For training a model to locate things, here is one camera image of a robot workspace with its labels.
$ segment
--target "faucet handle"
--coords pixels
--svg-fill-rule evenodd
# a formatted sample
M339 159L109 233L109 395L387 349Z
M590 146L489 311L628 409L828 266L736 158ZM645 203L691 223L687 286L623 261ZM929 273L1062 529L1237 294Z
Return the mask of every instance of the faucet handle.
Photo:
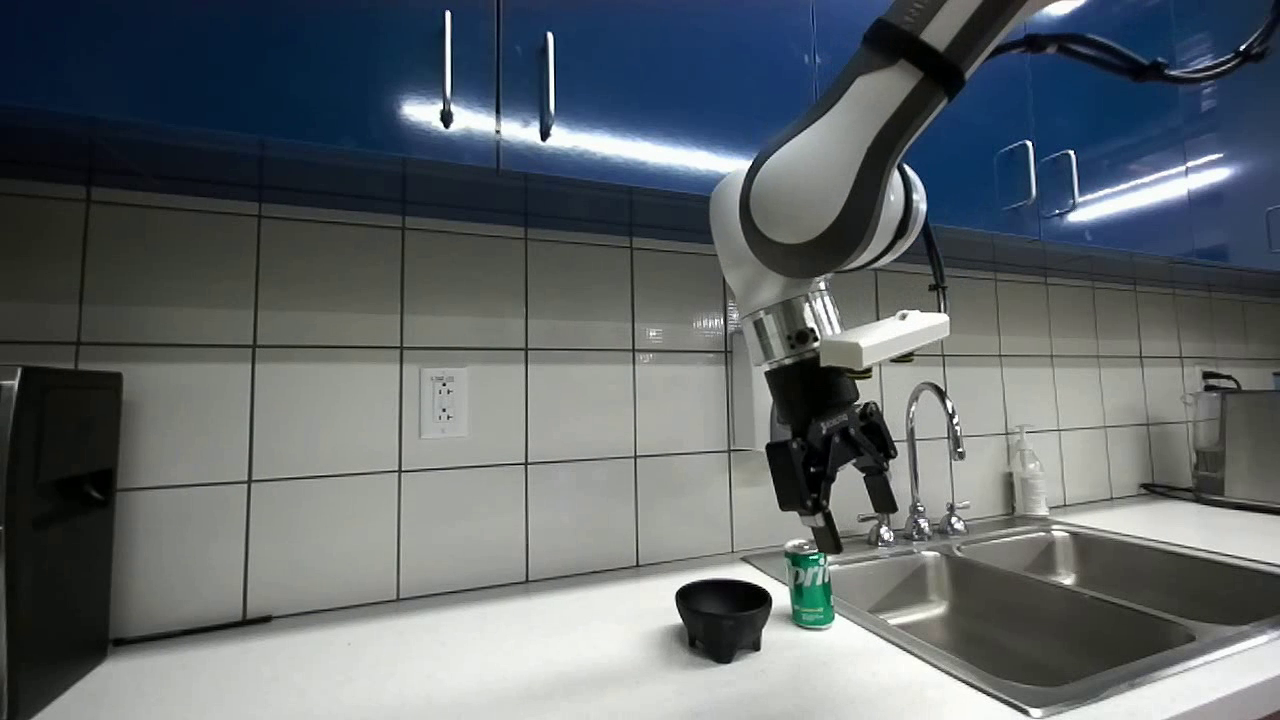
M942 535L964 535L968 532L968 519L960 513L968 513L973 506L949 506L949 518L942 518Z
M867 529L867 546L871 547L892 547L897 546L892 513L858 518L858 523L871 523Z
M935 535L933 523L929 523L929 513L918 506L910 506L910 513L906 513L904 535L906 542L933 542Z

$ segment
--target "white countertop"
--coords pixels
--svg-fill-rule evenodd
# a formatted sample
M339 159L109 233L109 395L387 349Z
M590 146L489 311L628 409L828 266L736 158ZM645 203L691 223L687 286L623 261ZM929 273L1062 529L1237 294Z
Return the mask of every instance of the white countertop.
M1068 519L1272 560L1280 518L1194 506L1088 510ZM764 653L710 663L683 648L673 598L743 576L775 598ZM1072 717L1280 709L1280 641L1131 688ZM457 717L1021 717L834 621L800 633L787 591L748 563L680 563L280 621L119 648L40 720L457 720Z

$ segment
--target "stainless steel sink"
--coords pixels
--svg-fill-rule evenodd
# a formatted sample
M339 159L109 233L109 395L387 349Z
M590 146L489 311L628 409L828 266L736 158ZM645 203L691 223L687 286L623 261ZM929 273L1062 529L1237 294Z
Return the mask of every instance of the stainless steel sink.
M753 563L787 580L781 557ZM845 621L1033 717L1280 630L1272 570L1062 523L834 557L832 591Z
M1272 574L1114 535L1045 529L968 546L964 557L1199 624L1254 624L1280 611L1280 576Z

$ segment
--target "backsplash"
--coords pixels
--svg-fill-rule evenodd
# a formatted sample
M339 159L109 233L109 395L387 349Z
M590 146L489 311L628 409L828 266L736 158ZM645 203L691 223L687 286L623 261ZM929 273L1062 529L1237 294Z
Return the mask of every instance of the backsplash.
M733 454L709 249L0 186L0 365L119 369L116 637L179 633L800 535ZM845 325L929 307L915 268L838 275ZM973 518L1008 513L1028 424L1057 506L1188 480L1199 369L1272 383L1280 301L956 273L956 337L885 369L942 381ZM428 372L464 376L452 434ZM923 496L942 510L938 414ZM834 486L845 529L862 518Z

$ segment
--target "electrical outlet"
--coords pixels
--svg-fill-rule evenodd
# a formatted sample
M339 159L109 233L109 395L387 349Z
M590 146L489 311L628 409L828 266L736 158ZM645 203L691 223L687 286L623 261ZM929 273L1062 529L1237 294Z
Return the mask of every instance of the electrical outlet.
M423 369L423 437L467 437L471 420L471 372L467 369Z

